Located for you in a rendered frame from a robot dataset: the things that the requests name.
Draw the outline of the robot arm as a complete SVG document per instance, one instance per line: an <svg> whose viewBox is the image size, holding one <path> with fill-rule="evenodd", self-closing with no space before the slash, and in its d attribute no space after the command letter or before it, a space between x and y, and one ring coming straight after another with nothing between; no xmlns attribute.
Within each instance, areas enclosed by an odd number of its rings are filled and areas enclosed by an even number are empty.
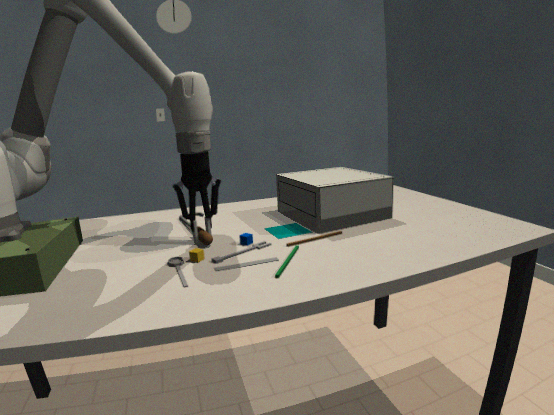
<svg viewBox="0 0 554 415"><path fill-rule="evenodd" d="M12 126L0 135L0 242L20 239L31 226L31 221L19 222L16 201L40 191L50 178L50 143L44 134L77 24L87 15L166 94L175 131L180 132L176 133L178 153L197 154L211 149L212 105L203 74L184 72L175 76L110 0L44 0L44 8Z"/></svg>

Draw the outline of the blue cube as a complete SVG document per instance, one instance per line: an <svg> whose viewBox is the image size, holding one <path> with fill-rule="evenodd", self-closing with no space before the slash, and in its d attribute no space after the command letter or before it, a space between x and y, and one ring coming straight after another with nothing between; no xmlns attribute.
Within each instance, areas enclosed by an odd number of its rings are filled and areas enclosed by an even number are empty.
<svg viewBox="0 0 554 415"><path fill-rule="evenodd" d="M253 243L253 234L249 234L249 233L244 233L242 235L239 235L240 236L240 244L241 245L250 245Z"/></svg>

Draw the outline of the grey wrench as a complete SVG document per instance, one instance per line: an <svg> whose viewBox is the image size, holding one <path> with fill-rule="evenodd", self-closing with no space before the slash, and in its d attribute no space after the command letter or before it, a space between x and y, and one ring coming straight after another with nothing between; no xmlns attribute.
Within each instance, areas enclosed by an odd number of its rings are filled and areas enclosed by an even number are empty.
<svg viewBox="0 0 554 415"><path fill-rule="evenodd" d="M223 256L223 257L219 257L219 256L214 257L214 258L212 258L212 262L217 264L217 263L223 262L224 259L233 257L235 255L238 255L238 254L241 254L241 253L244 253L244 252L256 249L256 248L261 249L261 248L264 248L264 247L267 247L267 246L271 245L271 243L267 243L267 244L265 244L265 243L266 243L266 241L263 241L263 242L252 245L252 247L250 247L250 248L247 248L247 249L244 249L244 250L241 250L241 251L238 251L238 252ZM262 244L264 244L264 245L262 245Z"/></svg>

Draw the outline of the yellow cube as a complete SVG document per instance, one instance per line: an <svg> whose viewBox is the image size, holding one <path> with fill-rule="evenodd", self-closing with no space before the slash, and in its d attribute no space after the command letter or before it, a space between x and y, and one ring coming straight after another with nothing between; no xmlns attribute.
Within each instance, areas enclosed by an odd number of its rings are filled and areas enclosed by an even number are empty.
<svg viewBox="0 0 554 415"><path fill-rule="evenodd" d="M190 261L199 263L204 260L204 250L195 248L189 251Z"/></svg>

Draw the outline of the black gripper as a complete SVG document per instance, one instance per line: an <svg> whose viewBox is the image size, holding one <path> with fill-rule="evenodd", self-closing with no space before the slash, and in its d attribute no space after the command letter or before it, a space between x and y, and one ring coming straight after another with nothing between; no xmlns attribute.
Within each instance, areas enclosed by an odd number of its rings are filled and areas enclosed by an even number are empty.
<svg viewBox="0 0 554 415"><path fill-rule="evenodd" d="M218 207L218 188L221 180L215 179L210 173L208 151L197 154L180 154L182 177L181 181L173 184L177 191L177 196L183 217L190 220L191 230L193 231L193 240L199 244L196 219L196 192L200 191L202 204L205 214L206 231L211 234L211 218L217 214ZM207 196L207 187L211 181L211 211ZM183 196L183 185L189 190L189 215ZM192 191L192 192L191 192ZM212 234L211 234L212 235Z"/></svg>

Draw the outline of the green flat bar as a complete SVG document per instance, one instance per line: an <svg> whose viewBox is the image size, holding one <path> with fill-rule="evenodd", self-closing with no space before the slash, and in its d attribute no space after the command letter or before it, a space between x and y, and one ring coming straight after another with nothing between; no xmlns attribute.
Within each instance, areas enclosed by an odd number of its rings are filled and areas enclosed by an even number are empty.
<svg viewBox="0 0 554 415"><path fill-rule="evenodd" d="M287 257L287 259L285 260L285 262L282 264L282 266L280 267L280 269L277 271L277 273L275 274L275 278L279 278L280 275L282 274L282 272L284 271L284 269L286 268L286 266L288 265L288 263L290 262L290 260L292 259L292 257L294 256L294 254L296 253L296 251L298 250L299 248L299 245L296 245L294 247L294 249L292 250L292 252L290 253L290 255Z"/></svg>

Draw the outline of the grey spoon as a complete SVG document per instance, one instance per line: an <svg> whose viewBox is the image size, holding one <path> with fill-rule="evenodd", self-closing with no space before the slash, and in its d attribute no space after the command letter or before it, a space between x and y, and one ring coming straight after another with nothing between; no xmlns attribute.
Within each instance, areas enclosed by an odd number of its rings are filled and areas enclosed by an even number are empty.
<svg viewBox="0 0 554 415"><path fill-rule="evenodd" d="M171 267L174 267L174 266L176 267L176 269L177 269L177 271L178 271L178 274L179 274L179 276L180 276L180 279L181 279L181 281L182 281L183 286L184 286L184 287L188 287L188 284L187 284L187 282L186 282L186 279L185 279L185 277L184 277L184 275L183 275L183 272L182 272L182 270L181 270L181 268L180 268L180 266L184 264L183 258L182 258L182 257L172 257L172 258L170 258L170 259L168 260L168 262L169 262L169 265L170 265Z"/></svg>

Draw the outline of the teal square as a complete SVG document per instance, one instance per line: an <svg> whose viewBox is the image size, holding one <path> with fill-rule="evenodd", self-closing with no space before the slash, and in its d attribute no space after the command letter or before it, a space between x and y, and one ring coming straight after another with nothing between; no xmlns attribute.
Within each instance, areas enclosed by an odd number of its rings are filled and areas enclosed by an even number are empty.
<svg viewBox="0 0 554 415"><path fill-rule="evenodd" d="M265 228L265 230L270 232L272 235L274 235L278 239L312 232L312 231L302 227L301 225L299 225L297 223Z"/></svg>

